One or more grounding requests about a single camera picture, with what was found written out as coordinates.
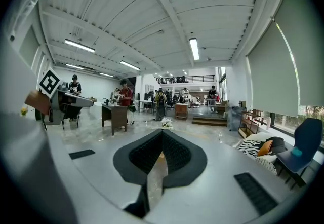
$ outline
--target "white flowers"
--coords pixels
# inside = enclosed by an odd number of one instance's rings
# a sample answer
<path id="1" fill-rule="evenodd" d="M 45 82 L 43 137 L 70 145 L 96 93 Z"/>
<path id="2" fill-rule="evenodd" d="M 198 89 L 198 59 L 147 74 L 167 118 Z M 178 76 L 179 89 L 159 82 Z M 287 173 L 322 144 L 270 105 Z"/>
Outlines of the white flowers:
<path id="1" fill-rule="evenodd" d="M 172 122 L 171 119 L 163 118 L 161 120 L 162 127 L 167 129 L 173 129 L 171 122 Z"/>

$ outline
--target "railing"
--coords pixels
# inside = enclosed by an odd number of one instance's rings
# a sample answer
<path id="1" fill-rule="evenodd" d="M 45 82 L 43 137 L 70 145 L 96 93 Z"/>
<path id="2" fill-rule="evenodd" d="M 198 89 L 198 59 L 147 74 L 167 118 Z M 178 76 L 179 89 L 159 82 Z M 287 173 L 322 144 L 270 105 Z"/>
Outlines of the railing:
<path id="1" fill-rule="evenodd" d="M 214 82 L 215 76 L 213 74 L 209 76 L 186 76 L 184 77 L 184 81 L 183 81 L 183 77 L 179 77 L 178 79 L 176 77 L 156 78 L 156 80 L 159 84 Z"/>

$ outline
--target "stair step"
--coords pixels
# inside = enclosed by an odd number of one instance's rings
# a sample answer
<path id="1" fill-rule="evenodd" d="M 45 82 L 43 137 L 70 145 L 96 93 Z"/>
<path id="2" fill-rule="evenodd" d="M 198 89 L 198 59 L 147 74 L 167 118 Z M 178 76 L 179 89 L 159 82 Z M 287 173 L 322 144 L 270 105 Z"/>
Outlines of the stair step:
<path id="1" fill-rule="evenodd" d="M 193 120 L 198 121 L 216 121 L 216 122 L 227 122 L 227 119 L 224 118 L 206 118 L 206 117 L 192 117 Z"/>
<path id="2" fill-rule="evenodd" d="M 192 120 L 192 124 L 198 125 L 209 125 L 209 126 L 227 126 L 227 122 L 224 121 L 201 121 L 201 120 Z"/>

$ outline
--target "ceiling light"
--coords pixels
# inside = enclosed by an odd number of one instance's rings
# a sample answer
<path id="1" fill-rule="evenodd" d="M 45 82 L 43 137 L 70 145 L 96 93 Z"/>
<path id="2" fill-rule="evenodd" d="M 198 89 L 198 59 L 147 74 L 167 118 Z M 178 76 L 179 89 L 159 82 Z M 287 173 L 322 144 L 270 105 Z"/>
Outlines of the ceiling light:
<path id="1" fill-rule="evenodd" d="M 120 63 L 123 64 L 123 65 L 129 66 L 130 68 L 135 69 L 135 70 L 139 70 L 140 69 L 140 68 L 138 68 L 136 66 L 133 66 L 132 64 L 126 63 L 125 61 L 120 61 Z"/>
<path id="2" fill-rule="evenodd" d="M 199 60 L 197 39 L 196 38 L 189 39 L 189 42 L 190 42 L 191 50 L 192 50 L 192 53 L 193 53 L 193 59 L 194 60 Z"/>
<path id="3" fill-rule="evenodd" d="M 73 68 L 76 68 L 76 69 L 81 69 L 83 70 L 82 67 L 79 67 L 79 66 L 75 66 L 75 65 L 72 65 L 72 64 L 66 64 L 67 66 L 70 66 L 70 67 L 73 67 Z"/>
<path id="4" fill-rule="evenodd" d="M 91 53 L 94 53 L 96 51 L 93 48 L 87 47 L 85 45 L 82 45 L 80 43 L 74 42 L 72 40 L 65 39 L 64 42 L 67 43 L 67 44 L 69 44 L 69 45 L 71 45 L 71 46 L 74 46 L 74 47 L 77 47 L 77 48 L 81 48 L 81 49 L 86 50 L 86 51 L 91 52 Z"/>
<path id="5" fill-rule="evenodd" d="M 108 74 L 105 74 L 105 73 L 100 73 L 102 76 L 109 76 L 109 77 L 113 77 L 113 76 L 110 76 Z"/>

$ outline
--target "gray bin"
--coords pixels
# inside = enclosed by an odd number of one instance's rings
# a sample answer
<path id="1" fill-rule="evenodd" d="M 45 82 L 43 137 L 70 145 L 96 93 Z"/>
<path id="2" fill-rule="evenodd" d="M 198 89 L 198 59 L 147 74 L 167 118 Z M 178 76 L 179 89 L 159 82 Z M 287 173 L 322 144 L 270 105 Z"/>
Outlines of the gray bin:
<path id="1" fill-rule="evenodd" d="M 228 107 L 227 127 L 229 131 L 238 131 L 243 111 L 247 109 L 238 106 Z"/>

